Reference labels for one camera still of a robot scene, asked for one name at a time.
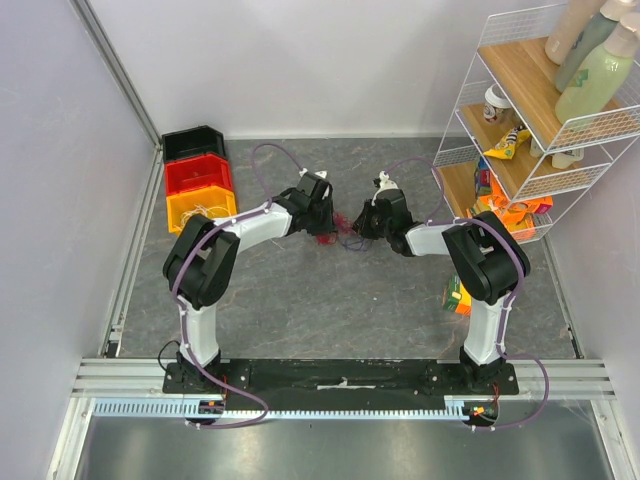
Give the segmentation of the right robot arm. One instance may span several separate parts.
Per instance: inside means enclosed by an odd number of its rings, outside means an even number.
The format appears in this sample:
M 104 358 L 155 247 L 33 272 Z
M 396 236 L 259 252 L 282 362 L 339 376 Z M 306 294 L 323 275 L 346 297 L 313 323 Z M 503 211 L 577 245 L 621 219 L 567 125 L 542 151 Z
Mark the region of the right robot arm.
M 471 296 L 471 318 L 460 350 L 458 381 L 477 394 L 489 387 L 506 364 L 505 330 L 511 305 L 529 259 L 497 216 L 483 212 L 450 223 L 419 223 L 402 190 L 392 188 L 364 202 L 353 224 L 369 240 L 385 239 L 405 257 L 447 255 Z

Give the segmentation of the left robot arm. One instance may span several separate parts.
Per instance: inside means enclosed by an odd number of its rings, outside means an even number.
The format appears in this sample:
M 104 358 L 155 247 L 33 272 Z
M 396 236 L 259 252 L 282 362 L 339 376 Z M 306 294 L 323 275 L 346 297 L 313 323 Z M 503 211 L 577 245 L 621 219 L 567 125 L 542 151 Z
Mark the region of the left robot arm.
M 180 315 L 177 365 L 196 392 L 211 392 L 219 382 L 217 303 L 238 255 L 298 232 L 334 233 L 332 192 L 325 171 L 302 170 L 296 186 L 252 210 L 214 220 L 196 214 L 187 221 L 165 260 L 163 275 Z

